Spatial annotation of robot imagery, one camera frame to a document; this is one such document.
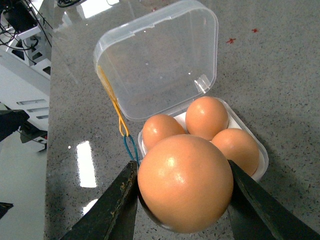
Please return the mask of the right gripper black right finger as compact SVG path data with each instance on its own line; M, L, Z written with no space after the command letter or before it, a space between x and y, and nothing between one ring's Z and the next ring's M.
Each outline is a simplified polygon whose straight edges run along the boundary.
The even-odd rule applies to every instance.
M227 209L236 240L318 240L310 228L232 160L233 193Z

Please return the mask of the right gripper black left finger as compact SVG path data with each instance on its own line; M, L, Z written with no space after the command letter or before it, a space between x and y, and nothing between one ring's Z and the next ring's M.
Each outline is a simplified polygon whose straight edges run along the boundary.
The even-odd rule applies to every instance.
M123 168L93 207L63 240L132 240L138 206L138 165Z

